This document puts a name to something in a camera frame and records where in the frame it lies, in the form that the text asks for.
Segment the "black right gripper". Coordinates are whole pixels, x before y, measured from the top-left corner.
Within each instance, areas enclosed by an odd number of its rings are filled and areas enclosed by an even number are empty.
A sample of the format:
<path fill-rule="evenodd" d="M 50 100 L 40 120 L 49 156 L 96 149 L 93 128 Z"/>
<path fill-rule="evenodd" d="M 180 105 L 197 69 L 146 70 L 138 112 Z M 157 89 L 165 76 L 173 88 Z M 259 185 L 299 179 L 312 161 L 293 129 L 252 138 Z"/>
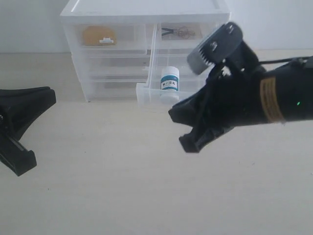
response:
<path fill-rule="evenodd" d="M 183 150 L 200 153 L 233 127 L 267 124 L 260 98 L 260 80 L 265 72 L 260 64 L 240 69 L 215 65 L 203 89 L 168 111 L 174 123 L 192 128 L 179 137 Z"/>

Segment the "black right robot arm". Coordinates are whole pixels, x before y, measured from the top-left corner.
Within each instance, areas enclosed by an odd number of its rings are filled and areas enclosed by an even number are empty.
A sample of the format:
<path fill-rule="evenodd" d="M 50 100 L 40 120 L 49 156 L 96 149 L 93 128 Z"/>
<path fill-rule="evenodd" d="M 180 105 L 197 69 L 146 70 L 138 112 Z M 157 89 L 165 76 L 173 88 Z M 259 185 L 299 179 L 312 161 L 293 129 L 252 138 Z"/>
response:
<path fill-rule="evenodd" d="M 192 128 L 179 138 L 187 153 L 199 153 L 235 127 L 312 120 L 312 59 L 293 59 L 273 70 L 258 66 L 250 73 L 211 72 L 205 85 L 175 104 L 169 116 Z"/>

